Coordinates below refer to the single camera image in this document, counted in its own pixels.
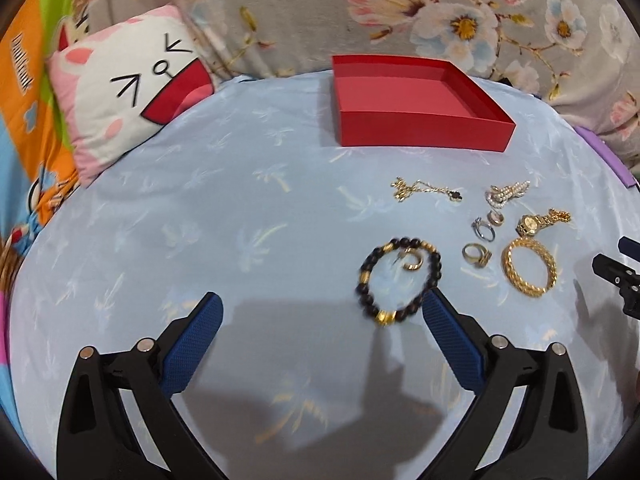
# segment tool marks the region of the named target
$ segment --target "pink pillow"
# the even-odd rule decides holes
[[[174,6],[96,32],[48,68],[83,186],[214,92]]]

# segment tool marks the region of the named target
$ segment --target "red box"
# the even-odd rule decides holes
[[[503,152],[515,123],[449,61],[334,56],[343,146],[434,146]]]

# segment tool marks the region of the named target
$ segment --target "silver ring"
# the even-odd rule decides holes
[[[474,232],[476,233],[476,236],[478,236],[478,238],[482,238],[482,240],[486,240],[487,242],[493,242],[495,240],[494,228],[491,226],[491,224],[489,224],[489,222],[482,220],[481,217],[476,218],[474,222],[471,224],[471,227],[474,229]],[[480,232],[481,227],[484,227],[486,229],[489,229],[489,231],[491,231],[491,238],[484,236]]]

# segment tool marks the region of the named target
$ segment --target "red mouth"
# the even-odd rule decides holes
[[[213,92],[213,83],[207,69],[199,59],[194,59],[158,92],[140,116],[165,126]]]

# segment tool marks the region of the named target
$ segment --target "ring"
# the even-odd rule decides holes
[[[482,238],[482,240],[486,240],[487,242],[493,242],[495,240],[494,228],[491,226],[491,224],[489,224],[485,220],[482,220],[482,218],[480,217],[476,218],[474,222],[471,224],[471,227],[476,232],[476,235],[478,236],[478,238]],[[481,227],[484,227],[486,229],[489,229],[489,231],[491,231],[491,238],[487,238],[480,232]]]
[[[489,223],[495,225],[496,227],[500,227],[502,224],[504,224],[504,215],[499,211],[496,211],[495,209],[491,209],[491,211],[489,211],[486,219],[489,221]]]
[[[526,282],[513,267],[513,261],[511,259],[511,252],[514,247],[526,247],[535,252],[546,266],[546,286],[535,286]],[[502,268],[507,275],[507,279],[511,282],[515,288],[517,288],[523,294],[526,294],[530,298],[539,298],[545,292],[548,292],[558,279],[558,271],[556,269],[556,261],[549,251],[546,250],[544,245],[533,238],[516,238],[513,242],[507,245],[502,252]]]
[[[474,248],[478,250],[478,256],[474,256],[473,254],[469,254],[466,252],[468,248]],[[489,263],[491,259],[492,252],[489,251],[486,247],[480,244],[467,244],[462,248],[462,255],[468,263],[482,269],[486,267],[486,264]]]

